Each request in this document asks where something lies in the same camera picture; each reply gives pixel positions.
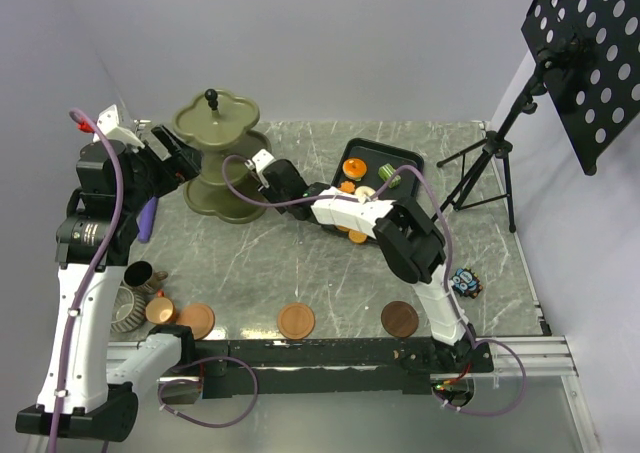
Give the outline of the orange flower cookie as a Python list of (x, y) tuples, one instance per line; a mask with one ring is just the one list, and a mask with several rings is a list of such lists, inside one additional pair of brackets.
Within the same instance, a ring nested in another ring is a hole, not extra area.
[(356, 190), (356, 186), (351, 181), (344, 181), (340, 184), (338, 189), (344, 193), (354, 194)]

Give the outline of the orange glazed donut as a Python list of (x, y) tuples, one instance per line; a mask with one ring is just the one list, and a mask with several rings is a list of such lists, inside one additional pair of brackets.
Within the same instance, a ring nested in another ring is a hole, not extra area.
[(342, 172), (346, 178), (353, 181), (360, 181), (368, 171), (367, 164), (360, 158), (351, 157), (342, 163)]

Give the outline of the white cream donut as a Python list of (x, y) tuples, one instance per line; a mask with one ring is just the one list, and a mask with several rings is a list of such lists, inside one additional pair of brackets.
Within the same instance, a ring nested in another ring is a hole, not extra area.
[(374, 200), (376, 191), (369, 186), (359, 186), (354, 191), (354, 196), (360, 203), (365, 203)]

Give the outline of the round orange cracker biscuit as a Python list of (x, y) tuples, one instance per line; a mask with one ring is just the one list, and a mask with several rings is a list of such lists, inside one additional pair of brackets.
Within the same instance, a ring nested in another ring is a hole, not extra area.
[(350, 230), (348, 232), (348, 238), (353, 243), (363, 244), (367, 240), (368, 236), (360, 231)]

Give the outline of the green layered cake slice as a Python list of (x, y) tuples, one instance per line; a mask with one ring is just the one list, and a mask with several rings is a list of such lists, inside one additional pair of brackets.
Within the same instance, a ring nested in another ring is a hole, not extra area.
[(401, 177), (395, 174), (396, 169), (389, 163), (379, 167), (378, 175), (383, 182), (390, 181), (389, 187), (396, 188), (401, 183)]

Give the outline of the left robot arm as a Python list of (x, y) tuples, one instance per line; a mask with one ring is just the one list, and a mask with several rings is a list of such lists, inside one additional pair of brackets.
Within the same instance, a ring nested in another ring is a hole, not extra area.
[(82, 148), (78, 187), (56, 232), (59, 309), (49, 368), (34, 405), (18, 412), (19, 433), (122, 442), (131, 433), (144, 392), (170, 370), (184, 375), (197, 363), (191, 330), (156, 326), (113, 371), (107, 369), (112, 311), (138, 235), (137, 218), (201, 169), (201, 155), (170, 129), (147, 143), (97, 141)]

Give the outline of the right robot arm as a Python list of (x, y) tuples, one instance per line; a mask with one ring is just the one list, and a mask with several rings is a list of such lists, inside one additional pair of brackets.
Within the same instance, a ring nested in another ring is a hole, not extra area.
[(340, 227), (373, 239), (391, 272), (410, 285), (426, 313), (436, 358), (458, 371), (477, 347), (468, 318), (452, 296), (447, 279), (450, 241), (413, 197), (396, 200), (358, 196), (322, 183), (310, 185), (286, 159), (265, 150), (246, 162), (269, 203), (300, 221)]

